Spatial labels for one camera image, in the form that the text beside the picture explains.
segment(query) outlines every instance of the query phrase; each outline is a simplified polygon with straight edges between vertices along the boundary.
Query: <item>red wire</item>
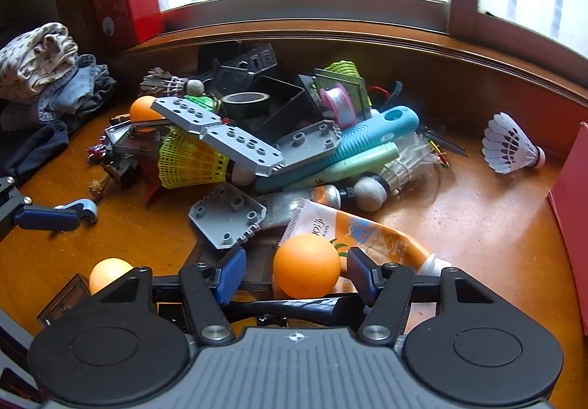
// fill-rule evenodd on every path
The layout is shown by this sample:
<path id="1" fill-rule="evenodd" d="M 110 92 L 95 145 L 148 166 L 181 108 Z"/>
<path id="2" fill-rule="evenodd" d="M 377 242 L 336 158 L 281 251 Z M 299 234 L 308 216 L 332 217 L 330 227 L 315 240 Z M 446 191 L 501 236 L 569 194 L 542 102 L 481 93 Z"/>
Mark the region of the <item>red wire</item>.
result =
<path id="1" fill-rule="evenodd" d="M 390 96 L 390 92 L 388 92 L 387 90 L 384 90 L 381 87 L 378 87 L 376 85 L 369 86 L 366 91 L 369 92 L 370 90 L 377 90 L 386 98 L 388 98 Z"/>

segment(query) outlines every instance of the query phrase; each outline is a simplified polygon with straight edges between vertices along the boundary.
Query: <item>orange ping pong ball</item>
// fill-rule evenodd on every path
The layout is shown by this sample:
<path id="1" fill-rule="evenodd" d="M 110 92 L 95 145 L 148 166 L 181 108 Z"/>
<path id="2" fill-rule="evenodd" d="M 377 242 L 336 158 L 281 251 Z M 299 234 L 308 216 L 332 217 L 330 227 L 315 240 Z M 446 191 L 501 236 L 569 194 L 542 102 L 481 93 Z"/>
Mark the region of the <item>orange ping pong ball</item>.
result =
<path id="1" fill-rule="evenodd" d="M 130 106 L 129 114 L 131 122 L 142 122 L 145 120 L 158 120 L 163 117 L 151 108 L 155 101 L 152 95 L 143 95 L 136 99 Z M 152 128 L 141 129 L 141 132 L 150 132 Z"/>
<path id="2" fill-rule="evenodd" d="M 133 267 L 123 259 L 103 259 L 90 273 L 90 294 L 96 294 L 132 269 Z"/>
<path id="3" fill-rule="evenodd" d="M 296 235 L 277 249 L 273 277 L 280 288 L 296 299 L 321 298 L 337 283 L 339 254 L 326 238 Z"/>

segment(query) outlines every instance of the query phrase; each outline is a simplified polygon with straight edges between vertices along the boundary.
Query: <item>tape roll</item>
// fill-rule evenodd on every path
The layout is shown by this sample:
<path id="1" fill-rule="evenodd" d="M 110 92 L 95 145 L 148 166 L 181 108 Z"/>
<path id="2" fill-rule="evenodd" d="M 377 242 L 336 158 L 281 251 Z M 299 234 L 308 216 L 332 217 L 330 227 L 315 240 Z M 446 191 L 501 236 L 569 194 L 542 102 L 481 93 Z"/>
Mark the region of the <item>tape roll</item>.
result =
<path id="1" fill-rule="evenodd" d="M 269 95 L 262 92 L 239 92 L 221 100 L 224 114 L 235 120 L 261 117 L 269 113 Z"/>
<path id="2" fill-rule="evenodd" d="M 323 105 L 334 113 L 334 121 L 341 130 L 358 122 L 351 98 L 341 84 L 337 82 L 332 89 L 321 89 L 319 95 Z"/>

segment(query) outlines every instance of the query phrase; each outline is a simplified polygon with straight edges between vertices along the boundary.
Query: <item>feather shuttlecock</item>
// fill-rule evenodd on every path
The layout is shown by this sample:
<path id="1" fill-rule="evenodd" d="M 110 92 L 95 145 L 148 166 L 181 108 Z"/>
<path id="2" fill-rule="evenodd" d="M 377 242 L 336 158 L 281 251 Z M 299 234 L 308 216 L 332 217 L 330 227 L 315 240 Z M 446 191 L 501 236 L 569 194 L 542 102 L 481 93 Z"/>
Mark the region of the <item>feather shuttlecock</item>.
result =
<path id="1" fill-rule="evenodd" d="M 183 97 L 184 95 L 201 96 L 204 84 L 197 79 L 182 79 L 171 75 L 161 67 L 149 70 L 140 84 L 139 96 Z"/>
<path id="2" fill-rule="evenodd" d="M 540 168 L 545 163 L 543 149 L 531 143 L 521 127 L 503 112 L 488 121 L 484 135 L 481 152 L 498 174 L 509 174 L 526 166 Z"/>
<path id="3" fill-rule="evenodd" d="M 391 191 L 426 173 L 431 165 L 440 163 L 439 156 L 432 153 L 429 141 L 415 133 L 396 141 L 400 155 L 378 172 L 377 175 L 361 177 L 354 186 L 355 204 L 364 211 L 379 209 Z"/>

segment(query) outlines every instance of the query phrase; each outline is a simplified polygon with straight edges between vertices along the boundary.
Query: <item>light green tube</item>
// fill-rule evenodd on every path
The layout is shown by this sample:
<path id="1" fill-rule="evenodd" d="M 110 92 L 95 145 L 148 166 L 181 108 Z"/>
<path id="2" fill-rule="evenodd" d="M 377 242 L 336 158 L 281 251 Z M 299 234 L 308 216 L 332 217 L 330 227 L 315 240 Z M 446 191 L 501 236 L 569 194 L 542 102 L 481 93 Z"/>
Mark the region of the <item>light green tube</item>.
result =
<path id="1" fill-rule="evenodd" d="M 334 163 L 317 174 L 297 181 L 292 185 L 288 185 L 284 188 L 284 191 L 301 190 L 310 186 L 337 182 L 374 168 L 381 168 L 385 163 L 397 159 L 398 156 L 398 148 L 396 145 L 392 142 L 388 142 L 384 145 L 366 150 L 365 152 L 358 153 L 357 155 L 351 156 L 338 163 Z"/>

